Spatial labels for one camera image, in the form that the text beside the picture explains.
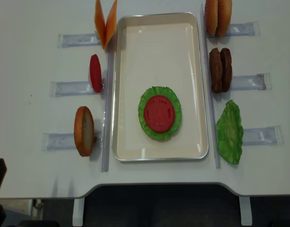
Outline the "brown meat patty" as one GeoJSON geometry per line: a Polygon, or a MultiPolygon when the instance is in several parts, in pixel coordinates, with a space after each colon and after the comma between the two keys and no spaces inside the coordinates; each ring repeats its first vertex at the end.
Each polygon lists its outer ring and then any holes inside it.
{"type": "Polygon", "coordinates": [[[211,89],[214,93],[220,93],[222,90],[223,67],[218,48],[214,48],[209,53],[209,69],[211,75],[211,89]]]}
{"type": "Polygon", "coordinates": [[[232,81],[232,58],[230,50],[223,48],[220,52],[222,62],[222,92],[227,92],[230,88],[232,81]]]}

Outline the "red tomato slice on tray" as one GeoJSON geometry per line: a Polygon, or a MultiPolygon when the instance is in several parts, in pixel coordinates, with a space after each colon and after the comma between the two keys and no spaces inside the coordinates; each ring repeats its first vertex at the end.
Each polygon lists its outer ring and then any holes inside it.
{"type": "Polygon", "coordinates": [[[157,133],[163,133],[173,125],[175,110],[167,97],[156,95],[147,101],[143,116],[150,129],[157,133]]]}

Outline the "green lettuce leaf on tray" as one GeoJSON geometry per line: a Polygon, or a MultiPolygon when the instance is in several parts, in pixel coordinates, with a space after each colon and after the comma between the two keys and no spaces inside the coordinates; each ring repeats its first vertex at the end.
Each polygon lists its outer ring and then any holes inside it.
{"type": "Polygon", "coordinates": [[[145,132],[145,134],[147,134],[148,137],[150,137],[154,140],[168,140],[169,138],[171,138],[171,136],[173,134],[175,134],[178,131],[180,124],[181,124],[182,111],[181,111],[180,101],[177,98],[174,91],[172,89],[170,89],[169,87],[160,87],[160,86],[150,87],[141,96],[141,99],[140,99],[140,102],[138,105],[138,117],[139,117],[139,122],[140,122],[142,129],[145,132]],[[174,121],[173,125],[171,126],[171,128],[169,130],[167,130],[166,132],[163,132],[163,133],[157,133],[157,132],[153,131],[152,129],[150,129],[149,126],[146,124],[146,122],[144,120],[144,116],[143,116],[144,108],[145,108],[147,101],[151,97],[156,96],[156,95],[161,95],[161,96],[167,97],[170,100],[170,102],[172,103],[174,110],[175,110],[175,121],[174,121]]]}

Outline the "upright red tomato slice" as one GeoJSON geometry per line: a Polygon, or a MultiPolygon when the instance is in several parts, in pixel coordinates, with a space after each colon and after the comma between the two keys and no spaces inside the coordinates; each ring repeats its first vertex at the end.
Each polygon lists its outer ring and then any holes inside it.
{"type": "Polygon", "coordinates": [[[102,90],[102,72],[99,58],[96,54],[90,58],[89,75],[94,92],[101,93],[102,90]]]}

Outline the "upright green lettuce leaf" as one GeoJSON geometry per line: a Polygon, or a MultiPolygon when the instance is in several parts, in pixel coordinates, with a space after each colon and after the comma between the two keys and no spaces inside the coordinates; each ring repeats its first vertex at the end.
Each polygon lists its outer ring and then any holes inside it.
{"type": "Polygon", "coordinates": [[[220,156],[232,165],[239,164],[244,129],[241,124],[239,106],[233,100],[226,102],[222,115],[217,121],[216,129],[220,156]]]}

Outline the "right orange cheese slice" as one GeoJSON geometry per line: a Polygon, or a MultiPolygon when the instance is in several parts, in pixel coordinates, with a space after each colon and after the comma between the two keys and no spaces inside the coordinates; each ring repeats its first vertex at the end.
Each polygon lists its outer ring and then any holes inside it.
{"type": "Polygon", "coordinates": [[[105,44],[103,49],[107,47],[109,41],[116,32],[116,23],[117,23],[116,12],[117,12],[117,0],[114,1],[107,17],[105,25],[105,44]]]}

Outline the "orange cheese slice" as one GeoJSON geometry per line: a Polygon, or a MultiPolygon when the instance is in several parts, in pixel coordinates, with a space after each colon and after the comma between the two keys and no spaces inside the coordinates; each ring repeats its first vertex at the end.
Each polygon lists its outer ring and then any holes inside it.
{"type": "Polygon", "coordinates": [[[105,25],[105,44],[103,49],[107,47],[109,41],[116,32],[116,23],[117,23],[116,12],[117,12],[117,0],[114,1],[107,17],[105,25]]]}
{"type": "Polygon", "coordinates": [[[105,49],[105,19],[100,0],[96,0],[94,22],[101,46],[105,49]]]}

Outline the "left orange cheese slice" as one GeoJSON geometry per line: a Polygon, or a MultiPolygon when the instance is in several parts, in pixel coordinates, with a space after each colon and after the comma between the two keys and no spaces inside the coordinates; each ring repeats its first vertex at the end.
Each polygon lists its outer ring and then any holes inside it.
{"type": "Polygon", "coordinates": [[[96,0],[94,22],[101,46],[105,49],[105,19],[100,0],[96,0]]]}

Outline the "upright bun half left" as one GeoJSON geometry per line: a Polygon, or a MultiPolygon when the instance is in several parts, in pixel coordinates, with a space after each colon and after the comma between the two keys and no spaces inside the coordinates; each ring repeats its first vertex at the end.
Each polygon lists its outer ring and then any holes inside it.
{"type": "Polygon", "coordinates": [[[74,142],[82,157],[89,157],[94,145],[94,121],[88,107],[77,109],[74,121],[74,142]]]}

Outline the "beige metal-rimmed tray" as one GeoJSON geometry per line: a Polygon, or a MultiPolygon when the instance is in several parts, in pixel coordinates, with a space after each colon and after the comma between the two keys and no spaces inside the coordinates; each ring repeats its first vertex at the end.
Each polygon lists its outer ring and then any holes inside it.
{"type": "Polygon", "coordinates": [[[190,12],[128,16],[117,26],[112,94],[112,153],[119,161],[201,159],[209,150],[197,18],[190,12]],[[166,140],[141,128],[138,105],[168,87],[182,120],[166,140]]]}

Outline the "clear holder middle left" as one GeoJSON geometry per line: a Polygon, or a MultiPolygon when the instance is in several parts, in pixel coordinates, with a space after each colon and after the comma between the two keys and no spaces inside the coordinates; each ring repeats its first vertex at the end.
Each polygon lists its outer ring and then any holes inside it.
{"type": "Polygon", "coordinates": [[[59,82],[52,81],[50,97],[81,96],[97,94],[88,81],[59,82]]]}

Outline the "clear holder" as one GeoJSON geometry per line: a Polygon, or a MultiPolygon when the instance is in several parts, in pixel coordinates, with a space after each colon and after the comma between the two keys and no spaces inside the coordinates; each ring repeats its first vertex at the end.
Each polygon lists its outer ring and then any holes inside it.
{"type": "Polygon", "coordinates": [[[81,96],[97,94],[88,81],[59,82],[52,81],[50,97],[81,96]]]}
{"type": "Polygon", "coordinates": [[[77,150],[73,133],[44,133],[42,151],[77,150]]]}
{"type": "Polygon", "coordinates": [[[283,143],[280,125],[244,129],[243,146],[282,145],[283,143]]]}
{"type": "Polygon", "coordinates": [[[57,39],[58,48],[94,46],[100,44],[100,40],[98,39],[96,34],[59,34],[57,39]]]}
{"type": "Polygon", "coordinates": [[[234,76],[230,90],[271,90],[272,83],[270,73],[260,73],[249,76],[234,76]]]}
{"type": "Polygon", "coordinates": [[[260,35],[260,28],[258,21],[229,24],[228,30],[225,33],[225,37],[231,36],[258,36],[260,35]]]}

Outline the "clear holder bottom left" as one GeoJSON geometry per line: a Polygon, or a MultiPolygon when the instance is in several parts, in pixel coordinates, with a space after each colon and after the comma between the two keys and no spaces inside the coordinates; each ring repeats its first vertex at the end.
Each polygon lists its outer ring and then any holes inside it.
{"type": "Polygon", "coordinates": [[[77,150],[73,133],[44,133],[42,151],[77,150]]]}

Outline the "clear holder top left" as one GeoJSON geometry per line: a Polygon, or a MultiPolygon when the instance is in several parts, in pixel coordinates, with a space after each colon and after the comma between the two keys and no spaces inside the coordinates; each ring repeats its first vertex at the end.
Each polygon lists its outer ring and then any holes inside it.
{"type": "Polygon", "coordinates": [[[94,46],[100,44],[100,40],[98,39],[96,34],[59,34],[57,39],[58,48],[94,46]]]}

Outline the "white table leg left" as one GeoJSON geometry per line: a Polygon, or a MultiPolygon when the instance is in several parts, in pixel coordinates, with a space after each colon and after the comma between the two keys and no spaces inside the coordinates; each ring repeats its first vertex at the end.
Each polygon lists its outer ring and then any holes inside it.
{"type": "Polygon", "coordinates": [[[72,225],[74,227],[83,226],[85,198],[75,199],[73,205],[72,225]]]}

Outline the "white table leg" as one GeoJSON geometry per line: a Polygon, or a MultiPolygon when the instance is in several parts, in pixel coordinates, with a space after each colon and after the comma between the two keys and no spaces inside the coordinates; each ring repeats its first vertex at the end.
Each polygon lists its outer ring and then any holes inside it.
{"type": "Polygon", "coordinates": [[[250,197],[239,196],[239,206],[240,206],[240,217],[242,226],[252,226],[252,209],[250,197]]]}
{"type": "Polygon", "coordinates": [[[83,226],[85,198],[75,199],[73,205],[72,225],[74,227],[83,226]]]}

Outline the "clear holder middle right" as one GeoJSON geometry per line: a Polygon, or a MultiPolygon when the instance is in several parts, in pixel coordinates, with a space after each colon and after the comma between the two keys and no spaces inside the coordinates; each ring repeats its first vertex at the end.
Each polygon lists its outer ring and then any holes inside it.
{"type": "Polygon", "coordinates": [[[234,76],[230,90],[271,90],[272,83],[270,73],[260,73],[249,76],[234,76]]]}

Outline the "clear holder bottom right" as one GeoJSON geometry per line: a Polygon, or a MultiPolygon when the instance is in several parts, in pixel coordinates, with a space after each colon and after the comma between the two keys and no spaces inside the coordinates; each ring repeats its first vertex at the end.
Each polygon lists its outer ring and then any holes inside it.
{"type": "Polygon", "coordinates": [[[243,146],[282,145],[283,143],[280,125],[244,129],[243,146]]]}

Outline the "white table leg right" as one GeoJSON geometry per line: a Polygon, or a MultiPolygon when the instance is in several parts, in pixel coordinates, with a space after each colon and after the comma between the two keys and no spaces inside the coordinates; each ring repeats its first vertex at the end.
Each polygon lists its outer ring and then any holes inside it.
{"type": "Polygon", "coordinates": [[[252,226],[252,209],[250,197],[239,196],[239,206],[240,206],[240,217],[242,226],[252,226]]]}

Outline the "right sesame bun half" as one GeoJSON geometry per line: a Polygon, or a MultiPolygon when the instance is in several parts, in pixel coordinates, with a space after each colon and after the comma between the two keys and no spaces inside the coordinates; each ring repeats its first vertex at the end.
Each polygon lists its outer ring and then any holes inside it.
{"type": "Polygon", "coordinates": [[[218,26],[216,33],[219,37],[224,37],[232,14],[232,0],[218,0],[218,26]]]}

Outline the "clear holder top right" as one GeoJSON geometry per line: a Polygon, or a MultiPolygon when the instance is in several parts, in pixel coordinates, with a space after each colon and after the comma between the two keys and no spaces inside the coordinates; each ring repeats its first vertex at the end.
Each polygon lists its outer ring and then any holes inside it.
{"type": "Polygon", "coordinates": [[[225,33],[225,37],[231,36],[258,36],[260,35],[260,28],[258,21],[229,24],[228,30],[225,33]]]}

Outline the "clear long rail left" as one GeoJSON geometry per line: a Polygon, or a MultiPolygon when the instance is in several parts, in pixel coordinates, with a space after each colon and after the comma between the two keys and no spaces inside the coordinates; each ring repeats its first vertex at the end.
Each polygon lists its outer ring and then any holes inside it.
{"type": "Polygon", "coordinates": [[[108,46],[108,67],[106,77],[106,99],[105,99],[105,118],[104,118],[104,136],[102,146],[102,161],[101,172],[109,170],[109,151],[110,151],[110,136],[111,136],[111,116],[112,116],[112,94],[113,94],[113,79],[114,79],[114,48],[108,46]]]}

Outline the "clear long rail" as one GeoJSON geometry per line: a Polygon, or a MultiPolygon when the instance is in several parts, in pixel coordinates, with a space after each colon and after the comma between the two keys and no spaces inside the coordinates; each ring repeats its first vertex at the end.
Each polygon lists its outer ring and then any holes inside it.
{"type": "Polygon", "coordinates": [[[113,79],[114,79],[114,48],[108,46],[108,67],[106,77],[106,99],[105,99],[105,118],[104,118],[104,136],[102,146],[102,161],[101,172],[109,170],[109,151],[110,151],[110,136],[111,136],[111,116],[112,116],[112,94],[113,94],[113,79]]]}
{"type": "Polygon", "coordinates": [[[217,130],[216,130],[216,122],[214,116],[214,105],[213,105],[213,94],[211,90],[211,78],[210,78],[210,70],[209,70],[209,56],[208,56],[208,48],[207,48],[207,35],[205,29],[205,19],[204,19],[204,5],[201,4],[201,27],[202,27],[202,43],[203,43],[203,55],[204,55],[204,64],[206,71],[206,82],[207,82],[207,93],[208,93],[208,104],[209,104],[209,115],[211,119],[211,131],[212,131],[212,143],[213,143],[213,152],[215,159],[215,166],[217,169],[220,169],[220,156],[217,148],[217,130]]]}

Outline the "clear long rail right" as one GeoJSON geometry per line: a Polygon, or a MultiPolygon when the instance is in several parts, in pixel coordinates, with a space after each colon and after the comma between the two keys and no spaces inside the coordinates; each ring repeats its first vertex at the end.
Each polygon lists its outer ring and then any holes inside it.
{"type": "Polygon", "coordinates": [[[205,19],[204,19],[204,5],[201,4],[201,27],[202,27],[202,43],[203,43],[203,55],[204,55],[204,64],[206,71],[206,82],[207,82],[207,93],[208,93],[208,104],[209,104],[209,115],[211,119],[211,131],[212,131],[212,143],[213,143],[213,152],[215,159],[215,166],[217,169],[220,169],[220,156],[217,148],[217,130],[216,130],[216,122],[214,116],[214,105],[213,105],[213,94],[211,90],[211,78],[210,78],[210,70],[209,70],[209,56],[208,56],[208,48],[207,48],[207,35],[205,29],[205,19]]]}

